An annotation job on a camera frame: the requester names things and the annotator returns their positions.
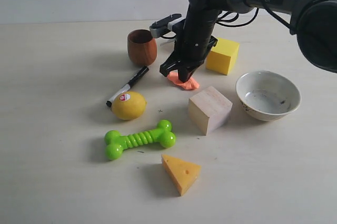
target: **green bone toy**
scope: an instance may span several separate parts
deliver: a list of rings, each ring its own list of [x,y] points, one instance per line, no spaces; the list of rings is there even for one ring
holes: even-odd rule
[[[172,124],[168,120],[161,120],[153,130],[138,134],[121,136],[116,130],[110,130],[105,134],[107,144],[105,153],[110,160],[119,158],[123,150],[159,142],[164,148],[170,148],[175,144],[175,135],[171,132]]]

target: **yellow cube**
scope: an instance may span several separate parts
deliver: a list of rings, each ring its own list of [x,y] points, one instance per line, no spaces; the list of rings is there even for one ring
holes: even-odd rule
[[[228,75],[235,65],[240,44],[234,41],[218,38],[206,59],[206,69]]]

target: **yellow lemon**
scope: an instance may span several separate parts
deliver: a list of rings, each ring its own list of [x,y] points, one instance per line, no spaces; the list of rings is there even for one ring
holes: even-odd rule
[[[126,91],[115,98],[111,111],[121,120],[133,120],[144,113],[146,104],[140,93]]]

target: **white table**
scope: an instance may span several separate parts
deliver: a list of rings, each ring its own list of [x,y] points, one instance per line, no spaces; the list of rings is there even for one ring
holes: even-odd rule
[[[216,26],[213,35],[241,43],[239,57],[228,76],[202,66],[195,91],[159,73],[173,44],[158,39],[157,60],[133,88],[146,112],[121,122],[105,101],[137,71],[127,34],[151,23],[0,26],[0,223],[336,223],[337,75],[308,63],[286,28],[260,16],[243,28]],[[234,85],[257,69],[293,81],[301,107],[273,123],[249,117]],[[226,126],[202,136],[187,102],[210,85],[234,106]],[[172,122],[174,147],[138,147],[106,161],[107,131],[137,133],[160,119]],[[162,153],[202,166],[183,197]]]

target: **yellow block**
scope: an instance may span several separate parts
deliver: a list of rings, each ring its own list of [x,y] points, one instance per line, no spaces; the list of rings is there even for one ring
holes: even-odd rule
[[[206,69],[228,75],[233,69],[240,44],[234,41],[218,38],[206,59]]]
[[[162,155],[162,164],[170,175],[180,196],[183,196],[198,178],[201,166],[176,157]]]

